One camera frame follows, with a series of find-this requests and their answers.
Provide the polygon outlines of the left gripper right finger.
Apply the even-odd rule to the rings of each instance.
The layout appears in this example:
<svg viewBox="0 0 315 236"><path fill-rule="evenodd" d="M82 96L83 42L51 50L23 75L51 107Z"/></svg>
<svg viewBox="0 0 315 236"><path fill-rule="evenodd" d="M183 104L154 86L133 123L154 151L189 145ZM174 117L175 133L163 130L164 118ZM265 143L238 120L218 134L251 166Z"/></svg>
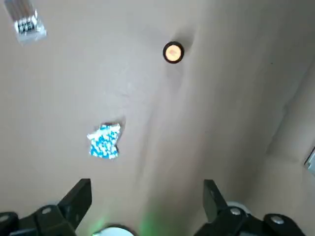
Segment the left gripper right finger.
<svg viewBox="0 0 315 236"><path fill-rule="evenodd" d="M197 236L303 236L291 218L269 213L262 220L239 206L229 206L211 179L203 181L203 208L208 222Z"/></svg>

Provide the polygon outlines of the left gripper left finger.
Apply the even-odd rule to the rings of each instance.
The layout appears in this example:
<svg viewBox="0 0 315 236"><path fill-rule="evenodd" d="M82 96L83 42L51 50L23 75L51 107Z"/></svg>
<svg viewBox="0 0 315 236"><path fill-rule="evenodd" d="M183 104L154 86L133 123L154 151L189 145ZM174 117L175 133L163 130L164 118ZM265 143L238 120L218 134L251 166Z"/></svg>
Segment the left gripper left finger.
<svg viewBox="0 0 315 236"><path fill-rule="evenodd" d="M89 178L80 179L56 205L45 205L19 218L12 211L0 213L2 236L74 236L92 205Z"/></svg>

